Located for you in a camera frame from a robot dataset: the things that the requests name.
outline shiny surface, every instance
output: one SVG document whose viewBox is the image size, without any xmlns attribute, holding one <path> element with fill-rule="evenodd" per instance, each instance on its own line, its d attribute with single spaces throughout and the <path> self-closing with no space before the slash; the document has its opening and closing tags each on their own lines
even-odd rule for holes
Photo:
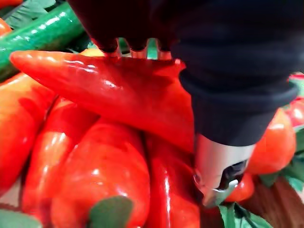
<svg viewBox="0 0 304 228">
<path fill-rule="evenodd" d="M 250 174 L 245 173 L 241 182 L 234 191 L 225 199 L 225 202 L 240 202 L 249 199 L 255 190 L 254 183 Z"/>
<path fill-rule="evenodd" d="M 41 51 L 15 52 L 11 61 L 88 110 L 193 150 L 190 95 L 178 79 L 182 63 Z"/>
<path fill-rule="evenodd" d="M 149 212 L 149 185 L 138 132 L 101 118 L 66 162 L 52 204 L 52 221 L 56 228 L 83 228 L 95 203 L 121 195 L 134 203 L 127 227 L 141 227 Z"/>
<path fill-rule="evenodd" d="M 195 136 L 195 171 L 199 180 L 197 186 L 204 196 L 208 198 L 209 192 L 219 187 L 222 173 L 227 167 L 248 160 L 254 147 L 255 145 L 227 146 L 197 134 Z"/>
<path fill-rule="evenodd" d="M 98 115 L 59 98 L 42 132 L 37 136 L 22 197 L 22 210 L 44 225 L 50 222 L 50 205 L 60 185 L 60 167 Z"/>
<path fill-rule="evenodd" d="M 11 31 L 10 26 L 2 18 L 0 18 L 0 36 L 3 36 Z"/>
<path fill-rule="evenodd" d="M 289 117 L 280 108 L 256 144 L 247 172 L 274 173 L 284 168 L 295 153 L 295 132 Z"/>
<path fill-rule="evenodd" d="M 20 73 L 0 84 L 0 195 L 16 181 L 55 93 Z"/>
<path fill-rule="evenodd" d="M 191 155 L 156 136 L 147 136 L 151 207 L 147 228 L 199 228 Z"/>
<path fill-rule="evenodd" d="M 0 38 L 0 81 L 18 71 L 9 61 L 16 50 L 61 50 L 84 32 L 67 2 L 62 3 L 28 26 Z"/>
</svg>

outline glossy red vegetable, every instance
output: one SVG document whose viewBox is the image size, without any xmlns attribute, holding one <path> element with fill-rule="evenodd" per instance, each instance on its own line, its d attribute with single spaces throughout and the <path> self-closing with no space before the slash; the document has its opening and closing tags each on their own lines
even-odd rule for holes
<svg viewBox="0 0 304 228">
<path fill-rule="evenodd" d="M 64 98 L 56 101 L 36 139 L 23 190 L 22 210 L 50 222 L 50 205 L 60 185 L 60 167 L 98 116 Z"/>
<path fill-rule="evenodd" d="M 23 3 L 23 0 L 0 0 L 0 9 L 6 6 L 17 6 Z"/>
<path fill-rule="evenodd" d="M 233 192 L 225 199 L 225 202 L 241 202 L 249 199 L 255 191 L 255 186 L 250 174 L 245 173 L 242 181 Z"/>
<path fill-rule="evenodd" d="M 295 153 L 295 132 L 283 109 L 278 109 L 249 160 L 247 172 L 274 173 L 291 161 Z"/>
<path fill-rule="evenodd" d="M 83 228 L 90 209 L 112 196 L 129 197 L 128 228 L 144 225 L 150 203 L 149 172 L 139 134 L 101 118 L 69 156 L 52 204 L 56 228 Z"/>
<path fill-rule="evenodd" d="M 199 228 L 191 154 L 156 136 L 147 138 L 151 205 L 147 228 Z"/>
<path fill-rule="evenodd" d="M 2 18 L 0 18 L 0 36 L 3 36 L 11 31 L 10 26 Z"/>
<path fill-rule="evenodd" d="M 183 64 L 44 51 L 14 52 L 11 61 L 43 85 L 91 111 L 192 151 L 191 99 L 178 79 Z"/>
<path fill-rule="evenodd" d="M 20 174 L 54 98 L 23 73 L 0 84 L 0 195 Z"/>
</svg>

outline vegetable pile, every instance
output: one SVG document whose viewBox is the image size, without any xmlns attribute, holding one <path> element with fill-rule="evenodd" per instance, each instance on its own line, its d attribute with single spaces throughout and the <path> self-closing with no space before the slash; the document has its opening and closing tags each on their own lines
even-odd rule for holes
<svg viewBox="0 0 304 228">
<path fill-rule="evenodd" d="M 21 210 L 30 216 L 0 210 L 0 218 L 29 228 L 199 228 L 183 63 L 49 52 L 83 35 L 67 3 L 14 31 L 0 24 L 0 196 L 24 175 Z M 254 193 L 253 176 L 291 169 L 304 150 L 303 115 L 302 97 L 278 109 L 220 206 L 225 227 L 232 208 L 247 214 L 235 202 Z M 304 181 L 296 171 L 288 177 Z M 252 217 L 248 224 L 271 227 Z"/>
</svg>

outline dark sleeve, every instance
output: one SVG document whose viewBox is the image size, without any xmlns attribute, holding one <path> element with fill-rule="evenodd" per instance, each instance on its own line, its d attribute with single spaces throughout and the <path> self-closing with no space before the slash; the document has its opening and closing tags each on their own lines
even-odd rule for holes
<svg viewBox="0 0 304 228">
<path fill-rule="evenodd" d="M 304 67 L 303 0 L 151 0 L 152 18 L 170 27 L 172 55 L 187 66 L 195 130 L 226 145 L 255 144 L 297 88 Z"/>
</svg>

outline green cucumber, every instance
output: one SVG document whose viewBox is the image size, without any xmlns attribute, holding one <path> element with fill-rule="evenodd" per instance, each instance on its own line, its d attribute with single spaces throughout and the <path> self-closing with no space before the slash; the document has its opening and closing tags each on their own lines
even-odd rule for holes
<svg viewBox="0 0 304 228">
<path fill-rule="evenodd" d="M 10 63 L 10 54 L 18 50 L 62 50 L 84 32 L 67 2 L 45 16 L 0 38 L 0 81 L 18 72 Z"/>
</svg>

